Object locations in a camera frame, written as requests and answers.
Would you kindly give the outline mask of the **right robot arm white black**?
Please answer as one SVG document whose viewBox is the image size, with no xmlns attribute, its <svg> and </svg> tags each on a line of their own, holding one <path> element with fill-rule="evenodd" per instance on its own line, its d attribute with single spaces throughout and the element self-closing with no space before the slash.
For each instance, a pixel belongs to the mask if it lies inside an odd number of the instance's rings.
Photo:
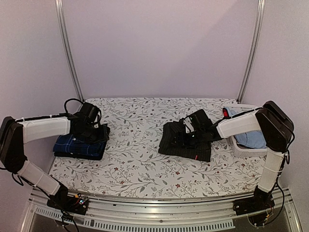
<svg viewBox="0 0 309 232">
<path fill-rule="evenodd" d="M 273 101 L 233 116 L 229 116 L 227 110 L 224 110 L 223 115 L 224 117 L 215 123 L 212 123 L 203 110 L 182 118 L 171 143 L 178 147 L 194 148 L 199 143 L 261 131 L 266 141 L 267 154 L 257 188 L 270 193 L 284 165 L 290 162 L 289 147 L 295 140 L 293 122 Z"/>
</svg>

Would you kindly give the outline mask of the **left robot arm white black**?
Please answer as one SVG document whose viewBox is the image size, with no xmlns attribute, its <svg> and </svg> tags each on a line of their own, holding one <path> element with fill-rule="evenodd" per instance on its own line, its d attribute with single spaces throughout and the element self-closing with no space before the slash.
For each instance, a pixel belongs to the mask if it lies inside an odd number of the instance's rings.
<svg viewBox="0 0 309 232">
<path fill-rule="evenodd" d="M 35 187 L 53 196 L 53 202 L 62 210 L 72 205 L 70 196 L 62 189 L 66 187 L 29 161 L 24 153 L 28 142 L 73 135 L 86 144 L 97 144 L 109 139 L 106 125 L 100 123 L 101 111 L 88 102 L 83 102 L 79 111 L 58 115 L 14 119 L 7 116 L 0 127 L 0 161 L 3 169 L 29 181 Z"/>
</svg>

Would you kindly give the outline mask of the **black pinstriped long sleeve shirt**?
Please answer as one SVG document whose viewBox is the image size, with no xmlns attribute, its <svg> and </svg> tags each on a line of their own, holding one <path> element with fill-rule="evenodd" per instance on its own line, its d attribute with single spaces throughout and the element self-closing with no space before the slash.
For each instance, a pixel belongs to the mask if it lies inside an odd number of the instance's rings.
<svg viewBox="0 0 309 232">
<path fill-rule="evenodd" d="M 211 142 L 202 141 L 195 134 L 186 133 L 181 122 L 168 122 L 163 126 L 158 153 L 210 162 Z"/>
</svg>

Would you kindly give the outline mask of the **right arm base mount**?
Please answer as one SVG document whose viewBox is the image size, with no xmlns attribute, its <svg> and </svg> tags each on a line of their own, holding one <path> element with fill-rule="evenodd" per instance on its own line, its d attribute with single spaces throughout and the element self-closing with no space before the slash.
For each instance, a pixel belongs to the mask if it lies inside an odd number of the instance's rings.
<svg viewBox="0 0 309 232">
<path fill-rule="evenodd" d="M 266 210 L 274 206 L 272 191 L 264 192 L 258 187 L 255 188 L 252 197 L 233 201 L 233 210 L 237 216 Z"/>
</svg>

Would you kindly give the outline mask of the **blue plaid shirt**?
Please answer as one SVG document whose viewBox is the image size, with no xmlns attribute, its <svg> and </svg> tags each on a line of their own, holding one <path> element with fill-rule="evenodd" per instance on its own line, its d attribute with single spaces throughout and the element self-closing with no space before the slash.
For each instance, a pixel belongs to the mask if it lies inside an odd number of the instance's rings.
<svg viewBox="0 0 309 232">
<path fill-rule="evenodd" d="M 82 155 L 86 157 L 95 157 L 103 155 L 107 140 L 109 140 L 110 128 L 107 124 L 99 126 L 100 132 L 107 135 L 105 141 L 97 143 L 86 143 L 85 139 L 78 138 L 73 134 L 61 135 L 58 137 L 53 147 L 55 154 L 64 153 L 69 155 Z"/>
</svg>

